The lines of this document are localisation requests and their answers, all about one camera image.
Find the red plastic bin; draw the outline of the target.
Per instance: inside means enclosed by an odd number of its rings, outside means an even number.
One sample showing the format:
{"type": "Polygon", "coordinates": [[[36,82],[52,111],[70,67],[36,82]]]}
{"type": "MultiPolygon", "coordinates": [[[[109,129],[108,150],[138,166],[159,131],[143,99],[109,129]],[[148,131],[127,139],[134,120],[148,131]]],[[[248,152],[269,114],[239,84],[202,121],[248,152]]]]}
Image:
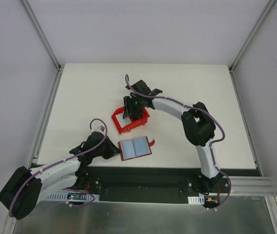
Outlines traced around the red plastic bin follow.
{"type": "Polygon", "coordinates": [[[148,118],[150,117],[146,108],[143,108],[142,118],[138,120],[134,120],[133,118],[123,119],[124,106],[117,108],[113,114],[111,115],[111,119],[118,131],[121,135],[123,133],[131,132],[134,128],[145,125],[148,122],[148,118]]]}

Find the red leather card holder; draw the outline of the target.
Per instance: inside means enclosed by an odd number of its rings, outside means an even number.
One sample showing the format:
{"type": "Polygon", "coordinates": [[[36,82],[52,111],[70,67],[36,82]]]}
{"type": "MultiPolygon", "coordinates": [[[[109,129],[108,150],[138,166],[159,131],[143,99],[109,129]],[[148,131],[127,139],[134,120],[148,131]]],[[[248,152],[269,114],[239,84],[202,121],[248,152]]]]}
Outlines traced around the red leather card holder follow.
{"type": "Polygon", "coordinates": [[[128,161],[152,154],[151,147],[155,144],[155,140],[148,140],[147,136],[136,137],[129,140],[118,142],[121,150],[121,161],[128,161]]]}

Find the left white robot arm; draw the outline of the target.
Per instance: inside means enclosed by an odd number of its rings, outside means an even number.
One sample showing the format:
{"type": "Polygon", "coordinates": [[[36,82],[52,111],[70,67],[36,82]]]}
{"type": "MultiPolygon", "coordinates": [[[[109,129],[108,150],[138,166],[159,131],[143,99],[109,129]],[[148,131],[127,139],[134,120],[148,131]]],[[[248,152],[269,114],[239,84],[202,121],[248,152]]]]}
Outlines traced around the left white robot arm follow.
{"type": "Polygon", "coordinates": [[[17,168],[0,191],[0,202],[12,217],[23,219],[40,201],[59,190],[86,190],[89,186],[87,167],[93,159],[110,159],[120,153],[109,137],[93,132],[69,151],[68,158],[32,169],[17,168]]]}

